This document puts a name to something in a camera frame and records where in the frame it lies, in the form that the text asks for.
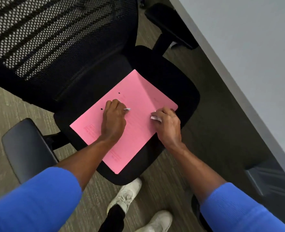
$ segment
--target textured floor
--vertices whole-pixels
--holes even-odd
[[[139,13],[137,45],[152,48],[160,31]],[[189,149],[227,181],[260,200],[243,170],[265,159],[270,152],[202,51],[179,47],[164,55],[197,86],[201,102],[182,130]],[[18,186],[5,157],[1,137],[18,121],[30,117],[44,135],[58,131],[52,113],[27,104],[0,88],[0,196]],[[74,153],[69,144],[56,151],[60,159]],[[143,187],[125,217],[124,231],[146,224],[158,210],[174,215],[169,231],[202,231],[194,215],[181,200],[187,183],[175,160],[164,151],[143,173]],[[106,217],[106,207],[119,187],[95,174],[83,198],[61,231],[97,231]]]

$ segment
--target white shoe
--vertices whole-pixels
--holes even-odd
[[[129,205],[138,194],[141,186],[142,181],[139,178],[136,178],[131,183],[122,186],[117,196],[108,205],[107,214],[110,208],[112,208],[116,204],[118,204],[126,214],[127,210],[129,209]]]
[[[172,214],[169,211],[157,212],[151,221],[135,232],[167,232],[172,223]]]

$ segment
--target armrest support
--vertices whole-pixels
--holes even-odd
[[[174,9],[162,3],[156,3],[145,11],[145,15],[153,24],[161,29],[163,34],[169,34],[172,41],[182,44],[188,49],[195,49],[199,46],[192,33]]]
[[[58,163],[34,122],[27,118],[2,137],[5,153],[20,183]]]

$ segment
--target mesh chair back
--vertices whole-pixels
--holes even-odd
[[[58,103],[85,67],[136,39],[137,21],[136,0],[0,0],[0,62],[11,70],[0,86]]]

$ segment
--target white desk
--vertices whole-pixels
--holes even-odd
[[[285,0],[170,0],[285,171]]]

